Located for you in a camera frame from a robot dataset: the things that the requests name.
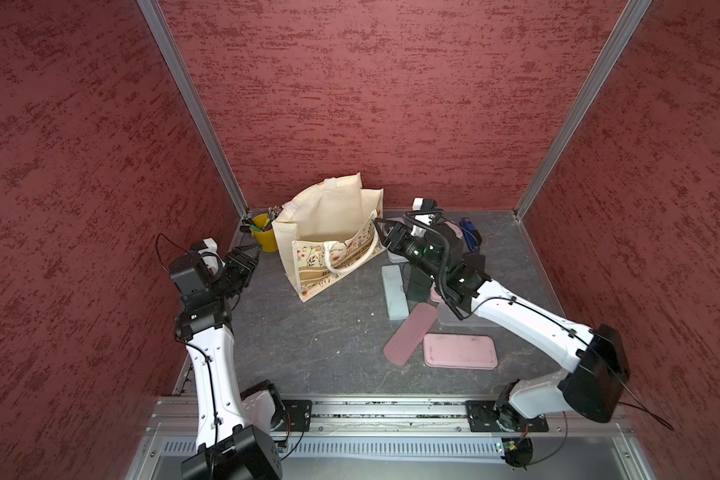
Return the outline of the light grey pencil case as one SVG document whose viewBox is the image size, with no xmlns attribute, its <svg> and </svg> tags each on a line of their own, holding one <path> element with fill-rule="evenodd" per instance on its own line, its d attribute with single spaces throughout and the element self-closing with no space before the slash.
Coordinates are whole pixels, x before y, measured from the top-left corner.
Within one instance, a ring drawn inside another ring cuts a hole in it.
<svg viewBox="0 0 720 480">
<path fill-rule="evenodd" d="M 391 251 L 387 251 L 387 257 L 388 257 L 388 260 L 393 264 L 402 264 L 402 263 L 407 262 L 407 259 L 405 257 L 398 255 L 398 254 L 394 254 Z"/>
</svg>

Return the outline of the cream floral canvas tote bag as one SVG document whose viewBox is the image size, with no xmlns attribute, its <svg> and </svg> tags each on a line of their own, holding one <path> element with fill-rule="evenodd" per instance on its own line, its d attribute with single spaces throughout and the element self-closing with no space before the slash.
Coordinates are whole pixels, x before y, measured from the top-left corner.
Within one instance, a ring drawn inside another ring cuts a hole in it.
<svg viewBox="0 0 720 480">
<path fill-rule="evenodd" d="M 282 206 L 275 239 L 303 303 L 382 253 L 374 221 L 383 217 L 383 203 L 384 191 L 365 188 L 357 173 L 325 179 Z"/>
</svg>

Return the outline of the green pencil case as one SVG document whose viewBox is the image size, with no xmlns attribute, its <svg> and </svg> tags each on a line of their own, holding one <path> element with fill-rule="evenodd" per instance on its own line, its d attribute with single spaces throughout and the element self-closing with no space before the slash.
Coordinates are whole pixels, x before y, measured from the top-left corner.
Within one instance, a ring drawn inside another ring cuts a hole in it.
<svg viewBox="0 0 720 480">
<path fill-rule="evenodd" d="M 408 263 L 403 267 L 403 277 L 408 301 L 421 303 L 429 300 L 432 286 L 429 275 Z"/>
</svg>

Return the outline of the pink pencil case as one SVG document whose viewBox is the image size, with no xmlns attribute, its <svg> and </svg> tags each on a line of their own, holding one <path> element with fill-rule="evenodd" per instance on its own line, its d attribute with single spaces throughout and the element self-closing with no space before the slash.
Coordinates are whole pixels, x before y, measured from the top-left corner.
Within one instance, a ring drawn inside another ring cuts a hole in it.
<svg viewBox="0 0 720 480">
<path fill-rule="evenodd" d="M 383 348 L 384 357 L 394 365 L 403 366 L 423 342 L 438 317 L 437 308 L 417 304 Z"/>
<path fill-rule="evenodd" d="M 447 221 L 446 225 L 454 232 L 457 238 L 463 239 L 463 231 L 461 230 L 459 225 L 451 221 Z"/>
<path fill-rule="evenodd" d="M 433 302 L 433 303 L 435 303 L 435 304 L 440 304 L 440 303 L 443 302 L 443 298 L 442 298 L 441 295 L 437 292 L 437 290 L 436 290 L 436 288 L 435 288 L 434 286 L 432 286 L 431 289 L 430 289 L 430 296 L 429 296 L 429 298 L 430 298 L 430 301 Z"/>
<path fill-rule="evenodd" d="M 494 370 L 495 344 L 489 336 L 434 334 L 423 339 L 425 364 L 433 368 Z"/>
</svg>

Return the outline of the light blue pencil case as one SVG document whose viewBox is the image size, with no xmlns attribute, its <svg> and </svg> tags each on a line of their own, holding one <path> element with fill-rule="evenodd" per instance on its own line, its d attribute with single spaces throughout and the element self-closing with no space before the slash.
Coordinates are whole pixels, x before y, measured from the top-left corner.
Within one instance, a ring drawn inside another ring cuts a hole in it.
<svg viewBox="0 0 720 480">
<path fill-rule="evenodd" d="M 391 322 L 404 321 L 409 315 L 403 277 L 398 265 L 381 267 L 382 283 L 388 318 Z"/>
</svg>

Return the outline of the dark grey pencil case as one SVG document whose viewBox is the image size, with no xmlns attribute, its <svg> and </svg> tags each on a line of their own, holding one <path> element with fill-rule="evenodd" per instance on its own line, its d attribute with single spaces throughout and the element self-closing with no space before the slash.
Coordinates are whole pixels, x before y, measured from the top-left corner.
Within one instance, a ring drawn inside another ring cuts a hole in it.
<svg viewBox="0 0 720 480">
<path fill-rule="evenodd" d="M 470 268 L 484 272 L 486 270 L 486 257 L 479 252 L 470 252 L 462 257 L 464 263 Z"/>
</svg>

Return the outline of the clear plastic pencil case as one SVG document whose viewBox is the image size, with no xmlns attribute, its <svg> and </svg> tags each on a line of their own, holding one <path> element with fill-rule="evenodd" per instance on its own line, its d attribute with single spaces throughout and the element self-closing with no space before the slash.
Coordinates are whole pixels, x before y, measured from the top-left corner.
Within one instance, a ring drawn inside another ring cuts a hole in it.
<svg viewBox="0 0 720 480">
<path fill-rule="evenodd" d="M 466 328 L 494 328 L 498 324 L 491 320 L 484 319 L 476 314 L 469 318 L 460 320 L 454 312 L 445 304 L 440 303 L 436 307 L 437 321 L 444 327 L 466 327 Z"/>
</svg>

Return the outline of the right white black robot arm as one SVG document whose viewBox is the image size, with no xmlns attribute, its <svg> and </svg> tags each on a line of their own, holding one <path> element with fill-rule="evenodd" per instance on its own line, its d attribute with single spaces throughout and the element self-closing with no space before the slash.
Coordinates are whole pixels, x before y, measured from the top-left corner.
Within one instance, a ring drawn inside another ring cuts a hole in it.
<svg viewBox="0 0 720 480">
<path fill-rule="evenodd" d="M 426 224 L 412 212 L 402 221 L 376 218 L 373 224 L 381 245 L 433 280 L 458 319 L 493 322 L 558 364 L 552 374 L 517 380 L 503 389 L 493 407 L 501 429 L 520 431 L 529 421 L 553 413 L 611 421 L 629 380 L 627 356 L 615 329 L 573 322 L 511 292 L 457 256 L 457 239 L 446 226 Z"/>
</svg>

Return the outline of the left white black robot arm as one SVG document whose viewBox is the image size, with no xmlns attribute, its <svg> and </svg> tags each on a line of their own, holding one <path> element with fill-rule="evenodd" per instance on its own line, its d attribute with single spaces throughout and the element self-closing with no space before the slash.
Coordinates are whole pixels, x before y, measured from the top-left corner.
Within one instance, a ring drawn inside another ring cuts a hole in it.
<svg viewBox="0 0 720 480">
<path fill-rule="evenodd" d="M 279 479 L 282 464 L 271 436 L 286 415 L 275 385 L 241 390 L 234 366 L 230 300 L 249 285 L 259 256 L 235 247 L 220 256 L 207 238 L 172 261 L 179 291 L 176 341 L 192 362 L 198 405 L 196 453 L 181 464 L 185 479 Z"/>
</svg>

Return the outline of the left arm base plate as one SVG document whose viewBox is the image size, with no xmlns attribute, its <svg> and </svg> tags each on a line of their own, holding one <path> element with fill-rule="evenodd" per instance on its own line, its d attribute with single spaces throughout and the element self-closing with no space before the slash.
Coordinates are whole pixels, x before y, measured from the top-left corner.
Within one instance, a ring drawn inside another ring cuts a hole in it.
<svg viewBox="0 0 720 480">
<path fill-rule="evenodd" d="M 313 401 L 285 399 L 272 418 L 272 431 L 308 432 L 311 428 Z"/>
</svg>

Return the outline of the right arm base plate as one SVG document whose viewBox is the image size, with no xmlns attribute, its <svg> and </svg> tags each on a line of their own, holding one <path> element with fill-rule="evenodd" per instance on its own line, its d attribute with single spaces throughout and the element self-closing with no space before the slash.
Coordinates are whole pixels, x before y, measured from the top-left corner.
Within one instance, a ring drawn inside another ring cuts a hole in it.
<svg viewBox="0 0 720 480">
<path fill-rule="evenodd" d="M 546 419 L 537 416 L 527 419 L 508 405 L 496 406 L 495 401 L 470 400 L 464 403 L 466 418 L 472 433 L 546 433 Z"/>
</svg>

